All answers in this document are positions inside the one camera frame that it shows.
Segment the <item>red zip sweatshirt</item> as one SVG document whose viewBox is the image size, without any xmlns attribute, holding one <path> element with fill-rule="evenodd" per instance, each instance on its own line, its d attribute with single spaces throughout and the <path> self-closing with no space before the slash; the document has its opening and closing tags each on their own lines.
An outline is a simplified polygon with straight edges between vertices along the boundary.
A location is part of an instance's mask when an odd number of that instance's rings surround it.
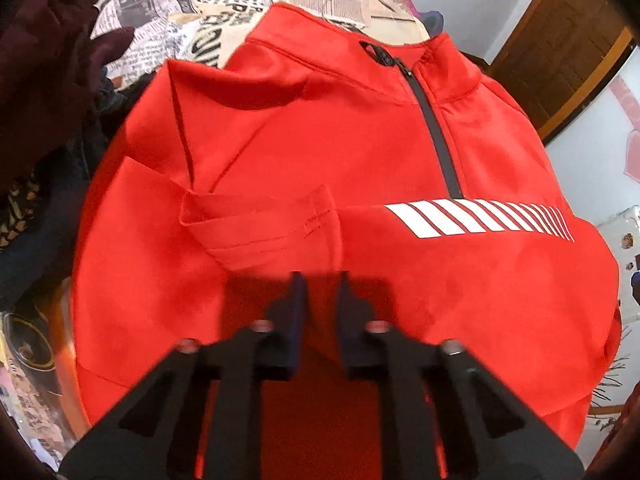
<svg viewBox="0 0 640 480">
<path fill-rule="evenodd" d="M 306 276 L 302 362 L 265 386 L 267 479 L 376 479 L 375 388 L 336 293 L 457 339 L 567 445 L 620 344 L 618 269 L 526 114 L 447 35 L 388 46 L 276 4 L 221 70 L 170 60 L 94 176 L 72 279 L 96 422 L 183 338 L 230 337 Z"/>
</svg>

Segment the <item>black folded garment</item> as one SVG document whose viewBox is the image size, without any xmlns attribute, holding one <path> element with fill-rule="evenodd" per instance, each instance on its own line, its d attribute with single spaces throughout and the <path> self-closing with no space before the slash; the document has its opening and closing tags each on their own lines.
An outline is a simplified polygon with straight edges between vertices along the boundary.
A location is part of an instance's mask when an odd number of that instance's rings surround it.
<svg viewBox="0 0 640 480">
<path fill-rule="evenodd" d="M 27 210 L 25 229 L 1 249 L 1 309 L 42 296 L 70 276 L 82 203 L 106 149 L 118 128 L 153 80 L 153 72 L 117 91 L 102 78 L 102 86 L 85 121 L 84 131 L 38 162 L 18 188 L 39 186 Z"/>
</svg>

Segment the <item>maroon folded garment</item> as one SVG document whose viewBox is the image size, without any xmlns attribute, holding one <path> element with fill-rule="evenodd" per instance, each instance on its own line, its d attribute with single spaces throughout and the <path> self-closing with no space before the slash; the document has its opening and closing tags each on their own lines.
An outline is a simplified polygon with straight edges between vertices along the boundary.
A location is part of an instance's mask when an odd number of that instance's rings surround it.
<svg viewBox="0 0 640 480">
<path fill-rule="evenodd" d="M 1 35 L 1 189 L 81 134 L 131 27 L 91 36 L 99 0 L 24 0 Z"/>
</svg>

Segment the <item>newspaper print bed sheet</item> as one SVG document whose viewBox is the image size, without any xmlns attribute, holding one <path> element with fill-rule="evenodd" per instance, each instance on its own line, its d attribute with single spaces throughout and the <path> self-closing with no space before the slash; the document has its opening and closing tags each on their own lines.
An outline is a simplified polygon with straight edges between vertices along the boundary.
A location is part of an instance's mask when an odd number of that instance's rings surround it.
<svg viewBox="0 0 640 480">
<path fill-rule="evenodd" d="M 106 68 L 114 87 L 123 89 L 168 58 L 225 66 L 275 3 L 395 46 L 430 36 L 411 0 L 105 0 L 93 32 L 134 29 L 128 50 Z"/>
</svg>

